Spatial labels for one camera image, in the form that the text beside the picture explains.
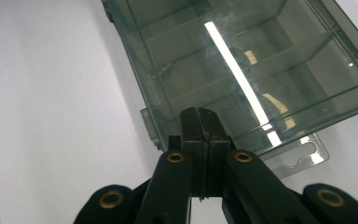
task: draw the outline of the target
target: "translucent plastic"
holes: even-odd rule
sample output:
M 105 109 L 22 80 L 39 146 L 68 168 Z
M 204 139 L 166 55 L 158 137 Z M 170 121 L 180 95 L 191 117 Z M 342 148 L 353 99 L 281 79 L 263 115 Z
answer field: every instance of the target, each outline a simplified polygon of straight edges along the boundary
M 257 154 L 358 113 L 358 49 L 319 0 L 106 5 L 163 148 L 189 107 Z

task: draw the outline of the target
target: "plastic box compartment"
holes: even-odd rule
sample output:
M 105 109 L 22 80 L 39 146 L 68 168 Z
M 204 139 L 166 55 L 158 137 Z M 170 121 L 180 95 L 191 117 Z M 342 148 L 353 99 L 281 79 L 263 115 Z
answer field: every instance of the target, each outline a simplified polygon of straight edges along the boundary
M 180 134 L 179 113 L 189 107 L 215 111 L 236 146 L 259 155 L 358 113 L 358 33 L 334 1 L 104 5 L 162 149 L 169 135 Z M 207 24 L 217 29 L 234 62 Z

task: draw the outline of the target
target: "screw hole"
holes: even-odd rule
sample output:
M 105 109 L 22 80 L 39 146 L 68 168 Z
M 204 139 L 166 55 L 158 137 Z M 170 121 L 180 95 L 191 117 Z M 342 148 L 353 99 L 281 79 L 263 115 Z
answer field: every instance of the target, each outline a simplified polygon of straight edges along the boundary
M 345 205 L 344 199 L 330 189 L 319 189 L 316 194 L 322 202 L 332 207 L 342 207 Z
M 172 153 L 167 157 L 170 162 L 181 162 L 185 160 L 185 156 L 182 153 Z
M 114 208 L 119 206 L 124 201 L 124 196 L 119 190 L 109 190 L 100 199 L 100 206 L 102 208 Z
M 241 162 L 249 162 L 252 160 L 252 156 L 246 152 L 237 152 L 234 157 L 237 161 Z

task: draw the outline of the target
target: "white surface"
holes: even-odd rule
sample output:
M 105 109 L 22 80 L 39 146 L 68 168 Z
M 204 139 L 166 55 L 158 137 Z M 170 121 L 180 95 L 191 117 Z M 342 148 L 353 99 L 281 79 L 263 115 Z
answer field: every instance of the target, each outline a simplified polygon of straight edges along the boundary
M 339 2 L 358 23 L 358 1 Z M 71 223 L 96 189 L 151 176 L 159 153 L 119 43 L 100 1 L 0 1 L 1 223 Z M 358 199 L 358 116 L 320 137 L 330 161 L 283 182 Z M 208 204 L 194 204 L 193 223 L 223 223 Z

